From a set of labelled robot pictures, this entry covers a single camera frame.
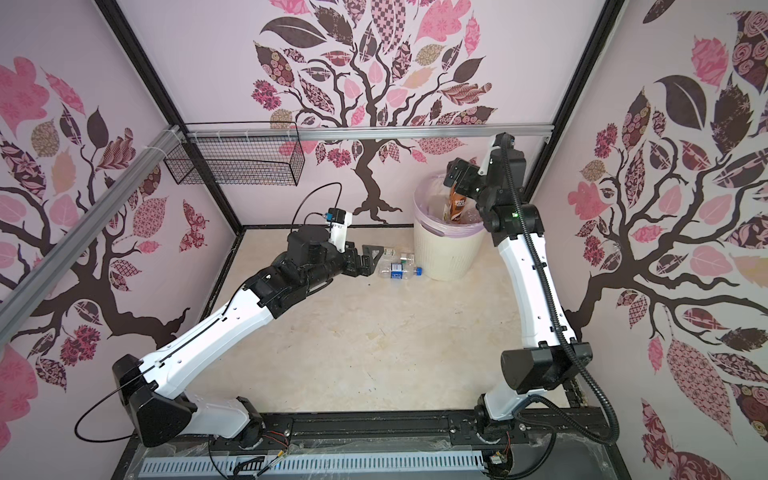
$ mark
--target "tree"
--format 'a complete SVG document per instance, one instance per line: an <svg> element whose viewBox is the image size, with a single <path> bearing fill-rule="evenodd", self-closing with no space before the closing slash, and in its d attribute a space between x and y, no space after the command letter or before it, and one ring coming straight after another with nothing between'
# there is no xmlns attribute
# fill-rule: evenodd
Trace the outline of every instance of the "tree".
<svg viewBox="0 0 768 480"><path fill-rule="evenodd" d="M749 42L765 45L768 15L733 15L741 42L734 51L746 51L743 44ZM753 29L762 25L762 33L745 30L745 25ZM666 114L661 108L651 114L643 90L624 118L621 144L615 124L598 133L594 152L599 158L584 167L586 182L579 182L568 195L575 213L586 220L576 236L585 239L584 258L596 273L590 273L578 310L566 310L565 315L581 339L605 290L618 290L616 308L629 307L630 328L649 319L648 357L654 370L662 367L666 342L667 368L701 412L733 436L730 390L742 413L768 441L763 424L768 406L754 406L752 399L753 390L764 398L768 390L740 382L768 382L768 374L741 355L763 347L768 333L744 326L738 316L718 320L708 311L711 306L731 305L751 309L755 316L768 315L766 302L733 290L743 289L745 283L768 286L768 257L755 254L768 247L768 216L753 214L768 201L768 179L763 175L768 148L766 137L760 136L768 131L768 104L755 125L750 95L742 88L754 87L759 104L768 99L763 94L768 91L766 69L751 61L749 52L729 55L716 38L697 39L693 57L697 77L721 87L714 105L707 105L698 81L671 75L657 81L666 91ZM755 55L763 53L758 49ZM721 85L730 58L733 70ZM737 82L737 76L743 82ZM670 130L679 134L667 134L667 119L676 124ZM763 147L744 141L752 130L750 138L762 138ZM649 194L646 186L651 183ZM678 274L681 270L689 271ZM696 294L680 293L678 288ZM668 329L662 323L665 319ZM704 348L724 346L732 352L715 349L705 356L684 342L686 335ZM723 381L723 374L733 379ZM658 446L646 442L651 453Z"/></svg>
<svg viewBox="0 0 768 480"><path fill-rule="evenodd" d="M306 7L301 9L303 2L302 5L283 0L272 3L293 15L310 13ZM271 31L295 47L284 48L281 53L256 43L259 63L269 79L283 89L278 91L264 80L254 83L252 97L267 110L274 110L271 116L274 127L282 127L281 121L295 121L302 127L354 127L366 121L366 117L370 127L484 124L488 120L495 108L477 106L443 112L443 98L455 105L477 104L480 96L492 88L490 83L480 87L469 84L482 58L457 62L459 56L464 55L462 52L470 57L478 46L480 29L474 16L466 22L464 37L457 45L445 50L445 43L431 43L412 57L410 40L403 40L408 23L405 0L372 0L372 21L367 27L361 22L366 13L366 0L346 0L344 5L345 9L313 5L313 16L325 33L294 16L275 18L262 28L262 32ZM430 6L419 24L416 41L430 37L446 42L447 35L462 29L460 18L468 13L471 3L469 0L458 0L456 5L451 0L419 3L419 6L427 5ZM306 60L300 51L323 44L328 44L330 51L322 54L322 58ZM440 66L431 67L441 54ZM438 68L441 71L433 79ZM333 93L327 94L315 83L329 85ZM297 103L298 109L277 109L283 99ZM420 107L429 104L425 101L432 101L431 107L419 114ZM382 223L386 220L379 217L380 211L402 209L381 198L381 189L369 166L377 155L382 162L387 158L399 162L400 149L403 149L417 161L426 162L423 152L444 154L463 145L458 138L421 139L416 142L421 150L396 138L302 143L305 153L315 152L318 164L328 160L336 167L344 167L356 161L355 175L363 182L367 198L353 213L370 212L373 220Z"/></svg>
<svg viewBox="0 0 768 480"><path fill-rule="evenodd" d="M18 75L13 72L10 75L31 79L30 83L23 87L28 95L19 95L17 98L29 99L29 92L37 92L36 97L41 100L41 108L47 102L49 93L47 89L34 84L34 65L25 58L16 58L15 63ZM98 109L87 119L88 139L91 141L91 145L88 145L81 135L75 116L69 110L71 108L85 118L80 97L61 79L50 74L47 74L47 79L51 89L63 103L61 115L58 116L59 129L55 126L54 117L39 124L32 131L31 145L38 158L20 148L18 142L10 141L0 134L0 151L10 173L10 178L5 184L11 184L0 187L0 231L17 240L14 243L0 242L0 268L21 271L15 278L0 274L0 283L10 290L17 288L32 268L41 261L41 257L53 249L56 238L60 236L59 232L66 234L68 229L77 223L78 218L95 204L98 183L104 182L106 188L114 183L107 171L127 168L136 155L132 146L131 129L125 128L123 137L118 136L110 141L107 125ZM7 118L9 111L23 110L10 108L2 112L3 118L14 133L19 121L43 118L47 115L47 112L42 110L40 116L28 115L17 118L18 121L10 121ZM68 144L61 150L60 134L68 139ZM86 181L77 182L78 169L70 155L72 148L79 151L76 161L88 172ZM101 154L98 162L95 160L97 154ZM38 162L41 157L55 157L51 178L46 178L46 173ZM174 334L179 330L188 309L184 309L178 318L163 324L155 317L135 316L130 311L121 311L115 298L115 290L130 291L127 277L141 273L130 263L129 258L152 253L160 246L150 240L160 229L165 215L166 198L151 196L160 179L161 171L156 167L71 267L76 282L63 287L64 283L69 284L71 281L62 281L60 290L63 291L38 305L31 317L48 317L47 323L23 329L12 337L12 341L27 335L38 337L28 357L37 356L35 369L44 381L66 389L66 366L93 359L96 346L102 340L101 330L104 324L112 336L137 333L151 337L157 347L175 339ZM196 231L199 231L201 223L202 228L205 228L205 220L196 219L193 210L189 214L187 207L185 202L184 209L190 225L196 223ZM27 215L28 209L34 211L33 216ZM131 221L132 234L127 234L127 226ZM140 237L144 241L134 241L132 245L118 245L130 237ZM198 234L198 243L201 243L201 238ZM29 257L33 253L35 260L30 262ZM64 325L65 319L69 318L70 323L72 319L79 322L78 317L84 323L71 333L68 332Z"/></svg>

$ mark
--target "butterfly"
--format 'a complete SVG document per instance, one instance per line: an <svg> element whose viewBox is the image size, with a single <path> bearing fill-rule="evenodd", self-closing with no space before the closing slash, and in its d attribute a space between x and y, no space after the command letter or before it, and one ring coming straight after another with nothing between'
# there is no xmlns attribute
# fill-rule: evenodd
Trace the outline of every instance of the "butterfly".
<svg viewBox="0 0 768 480"><path fill-rule="evenodd" d="M204 230L205 223L210 221L205 220L203 214L196 214L194 208L186 200L184 200L184 216L187 218L187 223L190 224L190 229L181 237L180 252L205 245L205 236L200 231Z"/></svg>

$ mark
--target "trash can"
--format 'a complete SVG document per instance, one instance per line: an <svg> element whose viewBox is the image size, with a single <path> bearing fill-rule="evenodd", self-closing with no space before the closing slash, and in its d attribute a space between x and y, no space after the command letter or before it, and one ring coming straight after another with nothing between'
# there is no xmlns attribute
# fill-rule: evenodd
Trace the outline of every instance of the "trash can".
<svg viewBox="0 0 768 480"><path fill-rule="evenodd" d="M457 280L467 273L477 256L485 228L472 199L467 199L462 213L467 223L443 221L443 208L451 191L442 184L444 178L445 172L430 174L413 193L416 262L434 280Z"/></svg>

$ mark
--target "pink wall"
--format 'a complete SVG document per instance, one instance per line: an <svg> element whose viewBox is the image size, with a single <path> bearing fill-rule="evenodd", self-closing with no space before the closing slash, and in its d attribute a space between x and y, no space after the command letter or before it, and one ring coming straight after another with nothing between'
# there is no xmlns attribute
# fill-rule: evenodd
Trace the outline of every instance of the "pink wall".
<svg viewBox="0 0 768 480"><path fill-rule="evenodd" d="M766 58L765 2L631 2L534 198L633 478L765 477Z"/></svg>
<svg viewBox="0 0 768 480"><path fill-rule="evenodd" d="M5 5L0 45L6 296L165 123L88 0ZM3 478L110 476L125 442L81 442L75 420L114 388L116 359L197 320L232 240L204 187L163 165L143 182L0 354ZM132 428L113 398L81 433Z"/></svg>
<svg viewBox="0 0 768 480"><path fill-rule="evenodd" d="M307 128L550 123L602 5L601 0L121 3L186 121L295 120ZM301 28L285 28L288 24ZM355 54L361 45L379 46L379 59ZM542 141L520 137L518 149L532 162ZM351 140L306 142L298 187L223 189L243 223L289 223L300 199L331 181L343 183L339 206L356 212L355 223L411 223L418 181L456 157L484 156L488 139L398 142L362 142L359 153ZM397 159L380 157L382 147ZM318 204L328 205L333 196L327 197L318 197Z"/></svg>

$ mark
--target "black metal basket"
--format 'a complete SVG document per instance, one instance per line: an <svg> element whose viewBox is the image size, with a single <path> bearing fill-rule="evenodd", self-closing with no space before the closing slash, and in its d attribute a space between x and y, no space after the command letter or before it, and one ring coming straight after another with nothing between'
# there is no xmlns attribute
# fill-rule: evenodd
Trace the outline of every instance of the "black metal basket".
<svg viewBox="0 0 768 480"><path fill-rule="evenodd" d="M205 183L195 163L204 162L217 184L293 185L299 183L304 168L304 152L299 142L296 122L251 121L231 124L269 124L280 128L274 135L249 135L247 131L222 130L187 135L187 141L174 148L165 158L165 166L177 184ZM212 122L187 124L202 125Z"/></svg>

